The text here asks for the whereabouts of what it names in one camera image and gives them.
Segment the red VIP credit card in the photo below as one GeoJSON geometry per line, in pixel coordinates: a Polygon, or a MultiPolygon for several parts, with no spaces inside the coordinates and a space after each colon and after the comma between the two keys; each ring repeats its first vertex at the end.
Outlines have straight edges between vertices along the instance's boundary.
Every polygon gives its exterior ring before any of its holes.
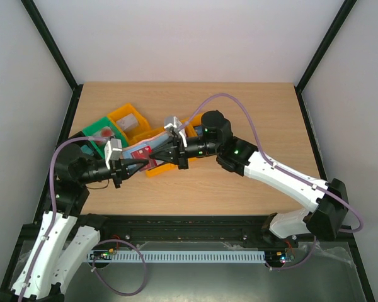
{"type": "Polygon", "coordinates": [[[143,167],[141,171],[146,171],[155,168],[158,164],[156,160],[150,158],[152,148],[148,145],[138,146],[136,149],[130,151],[130,155],[133,159],[147,159],[149,163],[143,167]]]}

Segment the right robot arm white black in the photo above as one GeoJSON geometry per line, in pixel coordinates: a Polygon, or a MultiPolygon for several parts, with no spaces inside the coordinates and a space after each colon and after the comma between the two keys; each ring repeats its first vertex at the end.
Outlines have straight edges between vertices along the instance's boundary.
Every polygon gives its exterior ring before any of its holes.
{"type": "Polygon", "coordinates": [[[231,123],[219,111],[201,117],[202,134],[184,138],[177,126],[167,125],[169,138],[150,154],[150,158],[187,169],[191,158],[215,156],[226,171],[246,176],[290,196],[302,209],[273,213],[261,228],[263,241],[274,247],[293,235],[312,234],[320,240],[333,241],[348,212],[338,198],[346,194],[343,182],[314,179],[267,157],[252,143],[235,137],[231,123]]]}

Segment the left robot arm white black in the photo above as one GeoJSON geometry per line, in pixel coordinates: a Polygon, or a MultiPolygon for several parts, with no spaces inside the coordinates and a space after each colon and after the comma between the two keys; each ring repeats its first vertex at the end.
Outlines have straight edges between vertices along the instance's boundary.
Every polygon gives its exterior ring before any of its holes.
{"type": "Polygon", "coordinates": [[[20,275],[12,287],[0,292],[0,301],[64,301],[75,273],[88,253],[103,244],[106,218],[89,214],[80,219],[89,196],[87,184],[111,180],[119,188],[146,159],[123,159],[120,140],[105,143],[106,157],[84,153],[72,138],[54,152],[49,170],[49,202],[40,229],[20,275]]]}

